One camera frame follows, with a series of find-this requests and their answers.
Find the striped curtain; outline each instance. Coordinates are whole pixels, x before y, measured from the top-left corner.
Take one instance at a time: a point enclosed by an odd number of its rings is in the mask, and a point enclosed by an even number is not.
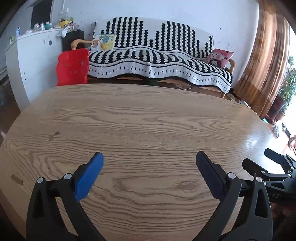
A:
[[[270,0],[258,2],[259,22],[253,51],[234,94],[263,119],[284,78],[289,57],[290,25],[277,13]]]

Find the red chair backrest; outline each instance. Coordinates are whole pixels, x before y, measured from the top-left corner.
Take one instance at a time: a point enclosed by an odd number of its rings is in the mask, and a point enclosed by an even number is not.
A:
[[[63,52],[57,60],[57,86],[87,84],[89,71],[89,51],[87,49]]]

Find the table top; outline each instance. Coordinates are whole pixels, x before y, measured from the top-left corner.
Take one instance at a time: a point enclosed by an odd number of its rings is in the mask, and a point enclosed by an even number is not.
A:
[[[7,133],[1,203],[24,235],[36,179],[60,179],[100,151],[104,167],[81,205],[108,241],[191,241],[219,203],[196,153],[204,150],[225,172],[250,179],[242,160],[267,168],[270,135],[252,110],[213,96],[143,85],[60,86],[33,101]]]

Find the yellow bowl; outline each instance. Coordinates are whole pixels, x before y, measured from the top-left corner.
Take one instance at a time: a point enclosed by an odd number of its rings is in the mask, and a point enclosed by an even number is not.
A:
[[[65,25],[68,25],[69,22],[70,21],[68,21],[68,20],[62,21],[62,22],[59,23],[59,26],[64,27]]]

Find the oval table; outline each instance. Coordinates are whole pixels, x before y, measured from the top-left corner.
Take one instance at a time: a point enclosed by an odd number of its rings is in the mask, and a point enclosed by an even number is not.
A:
[[[1,204],[25,235],[36,179],[60,179],[100,151],[104,167],[81,205],[107,241],[191,241],[219,202],[196,153],[204,150],[226,172],[250,179],[242,160],[268,170],[263,152],[272,138],[252,110],[213,96],[142,85],[61,86],[33,101],[7,133]],[[225,231],[238,210],[239,204]]]

